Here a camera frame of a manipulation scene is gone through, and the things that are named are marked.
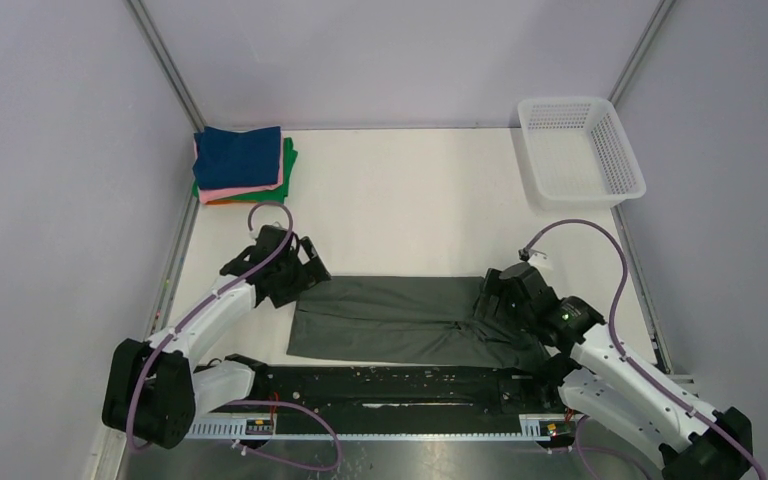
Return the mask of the dark grey t-shirt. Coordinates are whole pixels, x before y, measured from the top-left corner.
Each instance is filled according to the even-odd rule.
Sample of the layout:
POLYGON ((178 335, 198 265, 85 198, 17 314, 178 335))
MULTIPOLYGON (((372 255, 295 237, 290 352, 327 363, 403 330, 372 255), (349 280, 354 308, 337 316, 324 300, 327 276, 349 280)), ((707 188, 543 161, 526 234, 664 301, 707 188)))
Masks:
POLYGON ((287 352, 356 362, 536 370, 538 340, 481 299, 480 277, 335 277, 295 304, 287 352))

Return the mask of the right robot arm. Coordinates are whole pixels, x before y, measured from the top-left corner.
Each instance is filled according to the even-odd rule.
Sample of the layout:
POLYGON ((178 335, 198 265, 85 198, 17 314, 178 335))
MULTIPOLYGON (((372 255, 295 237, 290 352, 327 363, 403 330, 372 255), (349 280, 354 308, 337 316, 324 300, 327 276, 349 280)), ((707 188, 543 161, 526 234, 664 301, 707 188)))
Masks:
POLYGON ((535 402, 564 406, 637 447, 665 479, 739 479, 752 467, 752 425, 718 410, 645 362, 584 300, 560 298, 527 262, 489 269, 477 317, 503 320, 555 354, 528 368, 535 402))

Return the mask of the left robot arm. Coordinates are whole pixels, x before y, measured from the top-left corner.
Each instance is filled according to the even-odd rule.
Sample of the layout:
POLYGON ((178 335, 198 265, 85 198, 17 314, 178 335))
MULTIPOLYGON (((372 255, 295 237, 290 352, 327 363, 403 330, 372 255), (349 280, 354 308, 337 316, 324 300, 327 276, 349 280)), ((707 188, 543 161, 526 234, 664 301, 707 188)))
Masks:
POLYGON ((309 237, 280 226, 262 227, 254 244, 220 269, 205 295, 175 326, 116 347, 103 425, 171 449, 196 419, 234 400, 245 410, 261 409, 271 387, 252 367, 235 360, 201 367, 199 361, 262 302, 280 308, 330 278, 309 237))

